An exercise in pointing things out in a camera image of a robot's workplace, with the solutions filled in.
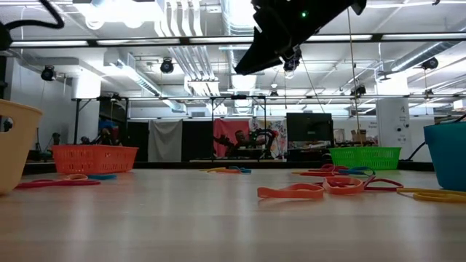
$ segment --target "cable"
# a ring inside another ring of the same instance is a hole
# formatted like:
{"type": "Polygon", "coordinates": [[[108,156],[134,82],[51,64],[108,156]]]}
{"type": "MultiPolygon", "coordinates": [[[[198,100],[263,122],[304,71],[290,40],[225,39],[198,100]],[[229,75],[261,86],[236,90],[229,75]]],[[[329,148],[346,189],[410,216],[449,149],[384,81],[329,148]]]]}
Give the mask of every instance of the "cable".
{"type": "Polygon", "coordinates": [[[288,109],[288,106],[286,105],[286,73],[283,74],[283,83],[284,83],[284,88],[285,88],[285,109],[288,109]]]}
{"type": "Polygon", "coordinates": [[[309,79],[309,82],[311,83],[312,90],[314,90],[315,98],[317,99],[317,102],[319,103],[320,109],[322,109],[322,113],[325,113],[325,110],[323,110],[323,106],[320,103],[319,95],[315,91],[314,85],[312,84],[311,76],[309,75],[309,72],[307,71],[306,63],[304,62],[303,57],[301,57],[301,60],[303,61],[304,69],[306,70],[307,78],[309,79]]]}
{"type": "Polygon", "coordinates": [[[352,49],[352,32],[351,32],[351,19],[350,19],[350,9],[347,9],[348,13],[348,29],[349,29],[349,48],[351,49],[351,63],[352,63],[352,82],[355,85],[355,107],[356,107],[356,122],[358,125],[357,131],[359,135],[359,141],[361,146],[364,146],[363,139],[361,138],[360,124],[359,124],[359,112],[358,112],[358,86],[356,85],[356,73],[355,73],[355,54],[352,49]]]}
{"type": "MultiPolygon", "coordinates": [[[[463,120],[464,118],[466,118],[466,114],[464,114],[463,116],[459,117],[458,119],[456,119],[455,121],[453,121],[453,123],[457,123],[457,122],[460,122],[461,120],[463,120]]],[[[417,148],[416,150],[414,150],[414,152],[409,156],[409,158],[407,160],[403,160],[403,161],[411,161],[414,157],[414,155],[417,154],[417,152],[423,147],[425,146],[425,141],[422,142],[417,148]]]]}
{"type": "Polygon", "coordinates": [[[44,102],[44,91],[45,91],[45,80],[42,80],[44,82],[44,85],[42,86],[42,95],[41,95],[41,100],[40,100],[40,104],[39,104],[39,108],[42,110],[42,102],[44,102]]]}
{"type": "Polygon", "coordinates": [[[64,28],[65,22],[63,22],[63,19],[57,13],[57,11],[52,7],[52,5],[47,0],[39,0],[39,1],[41,2],[42,5],[44,5],[45,9],[47,9],[47,11],[49,11],[49,13],[53,16],[53,18],[57,22],[56,24],[42,22],[38,20],[17,20],[17,21],[12,21],[12,22],[7,23],[5,25],[5,28],[7,28],[8,31],[11,31],[12,29],[19,28],[22,26],[27,26],[27,25],[40,26],[40,27],[51,28],[51,29],[64,28]]]}

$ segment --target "hanging wire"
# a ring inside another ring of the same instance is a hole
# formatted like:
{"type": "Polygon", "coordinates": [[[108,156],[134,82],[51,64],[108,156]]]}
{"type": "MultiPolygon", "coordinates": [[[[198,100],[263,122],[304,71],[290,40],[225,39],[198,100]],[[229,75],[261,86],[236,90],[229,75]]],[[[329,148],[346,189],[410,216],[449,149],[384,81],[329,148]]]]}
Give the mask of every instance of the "hanging wire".
{"type": "Polygon", "coordinates": [[[424,84],[425,84],[425,93],[427,95],[425,104],[425,114],[427,114],[427,102],[429,101],[429,93],[427,92],[427,70],[424,69],[424,84]]]}
{"type": "Polygon", "coordinates": [[[351,49],[351,64],[352,64],[352,82],[355,85],[355,107],[356,107],[356,122],[358,124],[357,132],[359,136],[359,141],[361,142],[361,146],[364,146],[363,139],[361,139],[361,131],[359,125],[359,112],[358,112],[358,86],[356,85],[356,73],[355,73],[355,54],[352,48],[352,32],[351,32],[351,18],[350,18],[350,9],[347,9],[348,13],[348,29],[349,29],[349,48],[351,49]]]}
{"type": "Polygon", "coordinates": [[[110,122],[114,121],[114,102],[110,101],[110,122]]]}
{"type": "Polygon", "coordinates": [[[285,85],[285,109],[288,109],[288,106],[286,105],[286,72],[283,72],[283,79],[284,79],[284,85],[285,85]]]}
{"type": "Polygon", "coordinates": [[[44,91],[45,91],[45,80],[42,80],[44,82],[44,84],[42,85],[42,94],[41,94],[41,100],[39,101],[39,109],[43,110],[42,109],[42,102],[44,102],[44,91]]]}
{"type": "Polygon", "coordinates": [[[318,95],[317,92],[315,91],[314,85],[312,84],[311,76],[309,75],[309,72],[307,71],[306,63],[304,62],[303,57],[301,57],[301,60],[303,61],[304,70],[306,70],[307,78],[309,79],[309,82],[311,83],[312,90],[314,90],[315,98],[317,98],[317,102],[319,103],[320,109],[322,109],[322,113],[325,113],[325,110],[323,110],[323,106],[322,106],[322,104],[320,103],[319,95],[318,95]]]}

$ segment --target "fluorescent light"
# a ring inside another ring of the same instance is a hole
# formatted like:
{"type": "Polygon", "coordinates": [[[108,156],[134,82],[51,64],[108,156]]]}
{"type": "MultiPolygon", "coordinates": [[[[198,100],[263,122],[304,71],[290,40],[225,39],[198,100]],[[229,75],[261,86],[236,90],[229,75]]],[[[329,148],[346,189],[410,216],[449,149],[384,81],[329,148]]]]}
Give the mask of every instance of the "fluorescent light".
{"type": "Polygon", "coordinates": [[[209,43],[252,43],[253,36],[220,36],[220,37],[198,37],[191,38],[189,41],[192,44],[209,44],[209,43]]]}
{"type": "Polygon", "coordinates": [[[180,44],[180,39],[115,39],[115,40],[97,40],[101,46],[130,46],[130,45],[150,45],[150,44],[180,44]]]}
{"type": "MultiPolygon", "coordinates": [[[[170,100],[210,100],[207,97],[165,97],[170,100]]],[[[152,100],[163,100],[164,98],[130,98],[131,101],[152,101],[152,100]]]]}
{"type": "MultiPolygon", "coordinates": [[[[372,35],[354,35],[351,37],[351,40],[370,40],[372,35]]],[[[307,41],[349,41],[350,35],[316,35],[311,36],[307,41]]]]}
{"type": "MultiPolygon", "coordinates": [[[[53,1],[54,4],[57,5],[72,5],[72,1],[53,1]]],[[[41,6],[41,3],[38,1],[0,1],[0,7],[3,6],[17,6],[17,7],[25,7],[25,6],[41,6]]]]}
{"type": "Polygon", "coordinates": [[[230,46],[230,47],[219,47],[218,50],[220,51],[236,51],[236,50],[248,50],[248,46],[230,46]]]}
{"type": "Polygon", "coordinates": [[[14,41],[11,44],[11,48],[21,47],[87,47],[87,41],[14,41]]]}
{"type": "Polygon", "coordinates": [[[382,40],[431,40],[466,38],[466,33],[397,33],[385,34],[382,40]]]}

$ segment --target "black curtain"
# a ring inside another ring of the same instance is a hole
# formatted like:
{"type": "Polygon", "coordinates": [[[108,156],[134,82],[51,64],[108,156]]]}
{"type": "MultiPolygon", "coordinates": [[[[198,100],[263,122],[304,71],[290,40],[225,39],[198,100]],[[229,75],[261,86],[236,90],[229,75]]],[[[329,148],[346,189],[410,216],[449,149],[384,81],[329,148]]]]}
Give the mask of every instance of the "black curtain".
{"type": "Polygon", "coordinates": [[[149,147],[149,123],[148,122],[129,122],[128,123],[128,139],[123,146],[139,147],[136,154],[137,162],[148,161],[149,147]]]}
{"type": "Polygon", "coordinates": [[[181,161],[209,159],[212,154],[212,122],[183,121],[181,161]]]}

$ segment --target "blue rubber band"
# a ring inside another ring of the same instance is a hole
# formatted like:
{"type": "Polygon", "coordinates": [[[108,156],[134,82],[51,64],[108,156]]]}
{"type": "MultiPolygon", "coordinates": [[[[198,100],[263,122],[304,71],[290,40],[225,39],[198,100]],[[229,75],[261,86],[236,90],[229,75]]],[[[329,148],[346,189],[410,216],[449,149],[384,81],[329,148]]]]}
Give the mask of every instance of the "blue rubber band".
{"type": "Polygon", "coordinates": [[[117,178],[117,175],[87,175],[87,178],[93,180],[110,180],[117,178]]]}

